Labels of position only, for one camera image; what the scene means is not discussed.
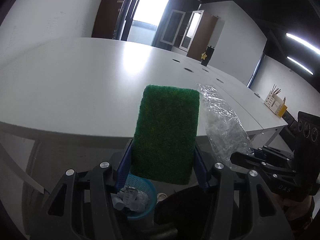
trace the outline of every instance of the ceiling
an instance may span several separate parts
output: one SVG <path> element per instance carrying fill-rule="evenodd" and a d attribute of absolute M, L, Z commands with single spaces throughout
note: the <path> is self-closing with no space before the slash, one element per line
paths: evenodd
<path fill-rule="evenodd" d="M 200 0 L 202 3 L 226 0 Z M 298 36 L 320 49 L 320 0 L 233 0 L 268 38 L 265 54 L 291 68 L 320 92 L 320 55 L 290 39 Z M 313 75 L 287 59 L 294 58 Z"/>

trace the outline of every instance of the door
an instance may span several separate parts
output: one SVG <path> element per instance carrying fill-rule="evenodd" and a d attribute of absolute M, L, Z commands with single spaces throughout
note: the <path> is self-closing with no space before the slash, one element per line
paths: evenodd
<path fill-rule="evenodd" d="M 91 37 L 113 38 L 123 2 L 124 0 L 101 0 Z"/>
<path fill-rule="evenodd" d="M 151 45 L 167 3 L 168 0 L 132 0 L 121 40 Z"/>
<path fill-rule="evenodd" d="M 196 34 L 199 22 L 201 20 L 203 14 L 203 10 L 201 11 L 193 11 L 192 15 L 190 17 L 188 26 L 186 28 L 186 31 L 183 35 L 181 44 L 179 46 L 180 49 L 184 50 L 184 51 L 188 51 L 190 48 L 190 45 L 192 43 L 193 37 Z"/>

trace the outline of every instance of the cabinet glass door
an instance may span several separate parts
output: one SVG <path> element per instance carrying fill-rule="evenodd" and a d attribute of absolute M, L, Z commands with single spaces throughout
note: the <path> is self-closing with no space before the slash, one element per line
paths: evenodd
<path fill-rule="evenodd" d="M 177 11 L 177 10 L 171 10 L 171 13 L 168 17 L 167 23 L 164 27 L 164 31 L 161 36 L 161 42 L 173 45 L 177 35 L 178 31 L 181 27 L 181 23 L 183 21 L 183 17 L 185 15 L 185 12 Z"/>
<path fill-rule="evenodd" d="M 203 11 L 194 11 L 191 14 L 188 27 L 186 28 L 186 31 L 184 33 L 184 36 L 182 38 L 182 42 L 180 44 L 180 49 L 183 49 L 184 51 L 188 51 L 190 44 L 192 42 L 192 39 L 196 33 L 196 30 L 198 28 L 201 16 Z"/>

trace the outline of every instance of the metal screw cap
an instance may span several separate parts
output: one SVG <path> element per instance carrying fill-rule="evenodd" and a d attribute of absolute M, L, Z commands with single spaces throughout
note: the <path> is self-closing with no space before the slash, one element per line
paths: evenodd
<path fill-rule="evenodd" d="M 108 162 L 102 162 L 102 163 L 100 163 L 100 167 L 101 168 L 107 168 L 107 167 L 109 167 L 110 166 L 110 163 L 108 163 Z"/>
<path fill-rule="evenodd" d="M 251 170 L 249 171 L 249 174 L 252 176 L 252 177 L 256 177 L 258 175 L 258 173 L 254 170 Z"/>
<path fill-rule="evenodd" d="M 66 171 L 66 175 L 67 175 L 67 176 L 71 176 L 71 175 L 73 175 L 74 173 L 75 173 L 75 171 L 74 171 L 73 169 L 69 169 L 69 170 Z"/>
<path fill-rule="evenodd" d="M 223 169 L 224 165 L 222 163 L 216 163 L 214 165 L 217 169 Z"/>

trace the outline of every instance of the blue gripper pad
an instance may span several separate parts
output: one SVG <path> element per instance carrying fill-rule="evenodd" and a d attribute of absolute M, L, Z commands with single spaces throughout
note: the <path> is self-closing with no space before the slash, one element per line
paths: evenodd
<path fill-rule="evenodd" d="M 211 172 L 206 169 L 204 162 L 196 147 L 194 150 L 193 169 L 195 171 L 199 187 L 202 188 L 204 192 L 207 192 L 210 188 L 209 180 L 211 178 Z"/>
<path fill-rule="evenodd" d="M 133 142 L 130 143 L 129 147 L 127 148 L 122 161 L 116 171 L 116 183 L 115 188 L 117 191 L 124 187 L 125 181 L 127 180 L 129 170 L 131 167 L 131 149 L 132 149 Z"/>
<path fill-rule="evenodd" d="M 266 156 L 263 154 L 263 151 L 259 149 L 252 149 L 254 153 L 254 157 L 265 160 Z"/>

